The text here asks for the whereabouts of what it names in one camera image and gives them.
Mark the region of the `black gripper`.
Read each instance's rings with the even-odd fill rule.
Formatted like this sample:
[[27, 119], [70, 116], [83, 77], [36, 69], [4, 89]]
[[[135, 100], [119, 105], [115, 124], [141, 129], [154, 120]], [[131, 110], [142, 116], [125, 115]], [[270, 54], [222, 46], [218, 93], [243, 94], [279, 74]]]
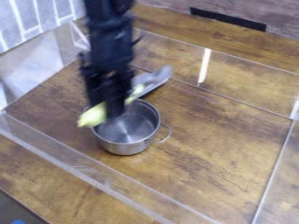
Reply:
[[90, 27], [88, 34], [90, 51], [80, 55], [80, 74], [90, 105], [96, 106], [106, 101], [107, 119], [111, 120], [123, 115], [133, 90], [133, 26]]

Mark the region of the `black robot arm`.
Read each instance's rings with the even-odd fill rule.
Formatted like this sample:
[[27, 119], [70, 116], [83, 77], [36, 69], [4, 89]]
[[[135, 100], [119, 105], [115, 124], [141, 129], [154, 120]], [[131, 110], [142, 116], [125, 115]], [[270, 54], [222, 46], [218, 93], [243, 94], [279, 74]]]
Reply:
[[79, 55], [79, 71], [90, 105], [105, 102], [109, 119], [125, 113], [133, 89], [134, 17], [130, 10], [134, 3], [134, 0], [84, 0], [90, 51]]

